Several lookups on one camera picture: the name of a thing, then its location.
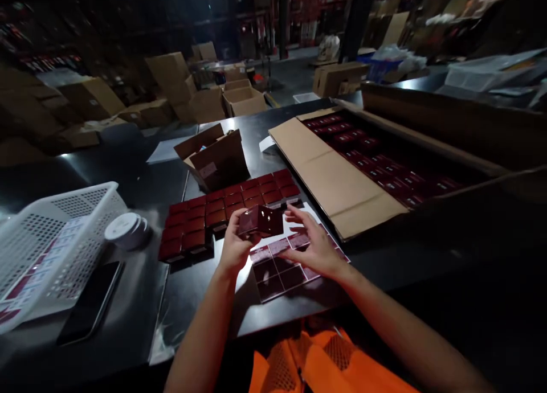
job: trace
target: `white label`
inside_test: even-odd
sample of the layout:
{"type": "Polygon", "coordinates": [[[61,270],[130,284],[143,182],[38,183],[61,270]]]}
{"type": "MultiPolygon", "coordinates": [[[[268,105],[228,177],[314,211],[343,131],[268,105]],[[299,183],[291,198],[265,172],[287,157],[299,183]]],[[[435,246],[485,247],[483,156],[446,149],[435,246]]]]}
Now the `white label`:
{"type": "Polygon", "coordinates": [[[203,179],[205,179],[216,170],[217,170],[217,167],[215,166],[215,163],[210,162],[208,165],[204,166],[203,168],[199,170],[199,174],[201,175],[203,179]]]}

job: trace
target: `white plastic basket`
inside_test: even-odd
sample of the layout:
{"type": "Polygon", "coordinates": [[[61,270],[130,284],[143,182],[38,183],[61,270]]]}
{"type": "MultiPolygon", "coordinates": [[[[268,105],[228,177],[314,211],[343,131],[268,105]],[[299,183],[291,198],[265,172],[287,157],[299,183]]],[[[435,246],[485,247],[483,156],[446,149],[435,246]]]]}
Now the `white plastic basket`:
{"type": "Polygon", "coordinates": [[[117,187],[116,182],[107,182],[39,199],[0,228],[2,301],[69,220],[88,216],[67,252],[54,261],[24,307],[0,324],[0,334],[23,321],[74,306],[99,260],[106,226],[127,211],[117,187]]]}

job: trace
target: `black phone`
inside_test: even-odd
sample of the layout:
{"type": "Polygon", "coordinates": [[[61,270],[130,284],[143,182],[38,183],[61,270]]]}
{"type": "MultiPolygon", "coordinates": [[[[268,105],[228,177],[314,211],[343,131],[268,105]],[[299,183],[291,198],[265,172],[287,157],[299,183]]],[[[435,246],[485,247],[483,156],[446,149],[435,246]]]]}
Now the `black phone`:
{"type": "Polygon", "coordinates": [[[99,266],[91,273],[57,338],[57,345],[87,339],[97,329],[120,277],[121,268],[121,262],[112,262],[99,266]]]}

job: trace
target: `white paper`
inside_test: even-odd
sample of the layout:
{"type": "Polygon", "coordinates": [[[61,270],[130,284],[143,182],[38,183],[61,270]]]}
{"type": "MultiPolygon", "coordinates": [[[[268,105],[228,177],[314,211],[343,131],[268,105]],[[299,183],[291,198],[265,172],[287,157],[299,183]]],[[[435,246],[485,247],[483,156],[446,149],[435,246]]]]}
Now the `white paper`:
{"type": "Polygon", "coordinates": [[[178,155],[174,150],[174,147],[181,142],[186,141],[191,137],[182,137],[175,138],[174,140],[161,141],[150,158],[146,160],[147,163],[156,163],[163,161],[171,161],[172,159],[177,159],[178,155]]]}

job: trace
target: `stack of boxes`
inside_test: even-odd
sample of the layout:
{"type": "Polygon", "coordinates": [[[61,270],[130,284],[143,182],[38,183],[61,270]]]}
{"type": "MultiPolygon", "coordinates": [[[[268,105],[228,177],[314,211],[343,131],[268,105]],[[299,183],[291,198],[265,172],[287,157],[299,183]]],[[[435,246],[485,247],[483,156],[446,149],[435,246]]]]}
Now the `stack of boxes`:
{"type": "Polygon", "coordinates": [[[174,262],[211,250],[213,234],[221,234],[241,208],[266,205],[281,209],[300,200],[291,172],[284,169],[232,185],[169,207],[158,259],[174,262]]]}

